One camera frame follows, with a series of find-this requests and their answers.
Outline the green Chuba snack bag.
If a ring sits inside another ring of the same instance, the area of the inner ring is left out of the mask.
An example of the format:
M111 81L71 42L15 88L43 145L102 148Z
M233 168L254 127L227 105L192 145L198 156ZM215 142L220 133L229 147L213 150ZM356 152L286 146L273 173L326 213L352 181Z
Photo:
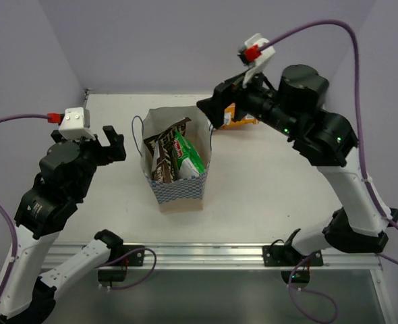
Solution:
M173 136L172 153L178 179L198 177L205 172L200 155L192 143L178 131Z

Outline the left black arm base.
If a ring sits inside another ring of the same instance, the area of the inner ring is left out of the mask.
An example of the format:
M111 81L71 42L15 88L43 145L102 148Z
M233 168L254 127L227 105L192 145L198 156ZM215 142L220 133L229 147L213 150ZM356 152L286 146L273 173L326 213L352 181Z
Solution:
M123 282L127 277L129 267L141 267L144 261L143 245L121 245L111 250L109 259L103 263L103 267L111 267L109 270L98 268L98 282L112 287L113 284Z

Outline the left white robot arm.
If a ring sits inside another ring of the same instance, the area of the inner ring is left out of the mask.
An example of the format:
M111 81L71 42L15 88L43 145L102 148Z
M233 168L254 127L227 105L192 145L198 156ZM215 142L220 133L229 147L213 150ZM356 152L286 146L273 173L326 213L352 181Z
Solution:
M40 160L13 218L14 237L0 273L0 323L43 323L76 281L122 260L122 238L103 229L69 260L41 271L50 247L84 202L97 168L126 159L124 136L113 126L103 132L107 146L96 136L67 140L57 130L51 134L55 143Z

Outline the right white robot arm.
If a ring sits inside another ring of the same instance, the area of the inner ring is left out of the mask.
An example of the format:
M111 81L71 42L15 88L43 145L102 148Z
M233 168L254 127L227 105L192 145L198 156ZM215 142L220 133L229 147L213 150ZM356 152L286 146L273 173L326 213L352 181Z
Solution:
M360 160L361 142L349 120L323 107L329 81L308 65L290 65L274 88L263 73L249 82L238 74L197 102L214 128L234 105L234 120L251 115L285 135L293 148L326 178L341 203L329 222L295 230L283 256L299 265L309 254L326 248L345 253L379 254L389 240L386 230L398 210L379 199Z

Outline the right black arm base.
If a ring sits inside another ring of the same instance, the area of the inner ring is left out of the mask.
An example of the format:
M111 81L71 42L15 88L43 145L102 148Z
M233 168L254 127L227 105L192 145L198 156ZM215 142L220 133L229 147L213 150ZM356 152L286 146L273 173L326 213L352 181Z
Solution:
M292 275L292 269L305 259L298 251L286 245L282 239L275 240L269 245L262 247L262 258L265 267L288 267L288 270L281 270L282 280L287 284L291 279L292 284L306 287L310 282L310 268L324 265L322 253L315 252L314 256L303 263Z

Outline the blue checkered paper bag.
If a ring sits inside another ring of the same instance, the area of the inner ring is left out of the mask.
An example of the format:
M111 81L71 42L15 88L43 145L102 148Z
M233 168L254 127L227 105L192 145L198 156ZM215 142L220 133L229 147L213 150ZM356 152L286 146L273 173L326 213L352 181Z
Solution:
M198 177L178 179L169 184L151 179L152 155L146 148L143 140L160 134L175 122L189 117L191 121L186 124L187 138L205 166L205 172ZM206 179L212 156L212 127L205 115L195 106L186 107L159 107L149 109L146 117L134 116L141 123L142 141L136 142L136 149L140 155L140 167L159 209L163 213L178 213L186 211L200 211L203 209L203 198Z

